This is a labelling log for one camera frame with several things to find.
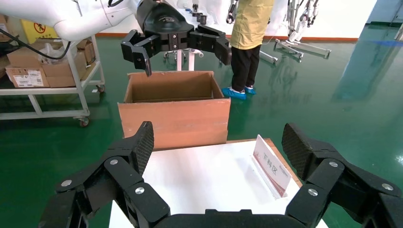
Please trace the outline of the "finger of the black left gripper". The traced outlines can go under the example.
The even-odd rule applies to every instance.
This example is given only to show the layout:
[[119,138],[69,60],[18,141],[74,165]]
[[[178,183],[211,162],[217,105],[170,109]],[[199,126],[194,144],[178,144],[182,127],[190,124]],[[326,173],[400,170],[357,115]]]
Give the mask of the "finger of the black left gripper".
[[226,34],[206,25],[198,25],[189,33],[189,48],[214,53],[224,65],[231,63],[231,48]]
[[136,69],[144,70],[147,76],[152,75],[150,58],[156,53],[156,35],[146,36],[137,30],[131,30],[121,42],[123,59],[134,64]]

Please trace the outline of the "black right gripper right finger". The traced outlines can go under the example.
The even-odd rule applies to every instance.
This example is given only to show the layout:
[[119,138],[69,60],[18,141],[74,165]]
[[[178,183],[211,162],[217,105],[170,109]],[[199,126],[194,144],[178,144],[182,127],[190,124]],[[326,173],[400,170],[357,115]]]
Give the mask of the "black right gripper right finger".
[[293,123],[284,126],[282,148],[303,182],[285,212],[300,227],[316,227],[331,203],[364,228],[402,227],[402,191],[395,184],[351,164]]

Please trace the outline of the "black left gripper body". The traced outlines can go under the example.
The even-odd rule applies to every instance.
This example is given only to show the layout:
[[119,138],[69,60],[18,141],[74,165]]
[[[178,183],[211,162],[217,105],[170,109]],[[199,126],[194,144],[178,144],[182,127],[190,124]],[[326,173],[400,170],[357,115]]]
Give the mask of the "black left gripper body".
[[142,0],[135,18],[146,36],[157,35],[162,50],[179,50],[188,47],[188,35],[194,31],[185,17],[165,0]]

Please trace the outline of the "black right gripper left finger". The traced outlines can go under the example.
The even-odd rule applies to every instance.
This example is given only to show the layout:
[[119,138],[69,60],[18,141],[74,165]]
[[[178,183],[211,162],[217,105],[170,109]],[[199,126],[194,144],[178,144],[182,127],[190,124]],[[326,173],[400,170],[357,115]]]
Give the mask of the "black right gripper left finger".
[[170,207],[143,179],[154,149],[153,124],[111,144],[102,157],[56,185],[40,218],[41,228],[86,228],[88,220],[114,201],[136,228],[154,228]]

